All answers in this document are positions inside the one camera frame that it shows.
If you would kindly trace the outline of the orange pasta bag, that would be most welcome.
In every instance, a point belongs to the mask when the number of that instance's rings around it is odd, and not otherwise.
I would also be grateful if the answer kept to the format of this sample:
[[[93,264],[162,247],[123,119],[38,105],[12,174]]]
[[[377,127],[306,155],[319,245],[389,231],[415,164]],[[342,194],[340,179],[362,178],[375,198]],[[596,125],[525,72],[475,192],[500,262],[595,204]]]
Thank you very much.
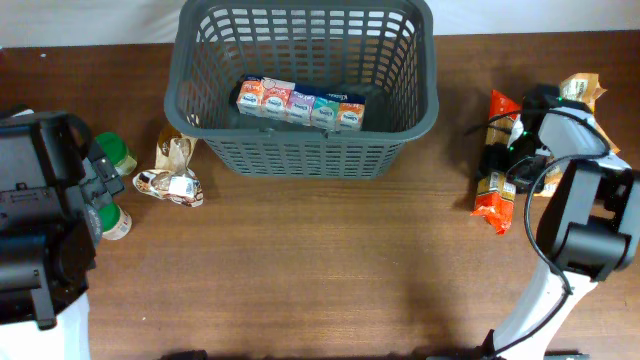
[[[472,216],[483,217],[498,235],[511,227],[516,186],[507,179],[511,167],[509,139],[520,106],[497,90],[491,92],[489,120],[476,174],[477,189]]]

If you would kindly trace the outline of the blue tissue pack box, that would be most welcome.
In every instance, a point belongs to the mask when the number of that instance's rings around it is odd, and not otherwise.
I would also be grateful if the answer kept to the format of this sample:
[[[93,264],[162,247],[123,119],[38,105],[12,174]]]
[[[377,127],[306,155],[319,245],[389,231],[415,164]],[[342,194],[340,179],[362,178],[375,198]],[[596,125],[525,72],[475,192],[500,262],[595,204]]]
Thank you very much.
[[[330,132],[360,131],[366,98],[351,93],[246,74],[229,97],[240,114]]]

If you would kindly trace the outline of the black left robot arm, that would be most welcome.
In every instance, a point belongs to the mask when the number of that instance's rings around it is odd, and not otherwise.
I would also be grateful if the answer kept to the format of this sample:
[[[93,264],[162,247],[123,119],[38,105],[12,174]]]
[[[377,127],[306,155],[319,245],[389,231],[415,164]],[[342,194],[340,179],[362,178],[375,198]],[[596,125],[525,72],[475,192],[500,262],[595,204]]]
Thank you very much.
[[[16,105],[1,114],[1,322],[50,330],[88,289],[102,208],[125,189],[87,124]]]

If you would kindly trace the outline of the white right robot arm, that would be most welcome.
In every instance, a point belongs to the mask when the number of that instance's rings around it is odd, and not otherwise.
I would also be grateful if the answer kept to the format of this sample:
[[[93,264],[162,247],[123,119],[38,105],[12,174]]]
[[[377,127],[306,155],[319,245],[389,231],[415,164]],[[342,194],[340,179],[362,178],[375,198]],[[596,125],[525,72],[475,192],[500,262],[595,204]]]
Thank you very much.
[[[536,229],[523,215],[539,261],[514,310],[485,338],[485,359],[544,358],[577,303],[628,267],[639,245],[639,173],[613,152],[589,106],[555,85],[537,85],[517,113],[523,131],[515,148],[545,149],[553,158],[527,197],[554,168],[563,176]]]

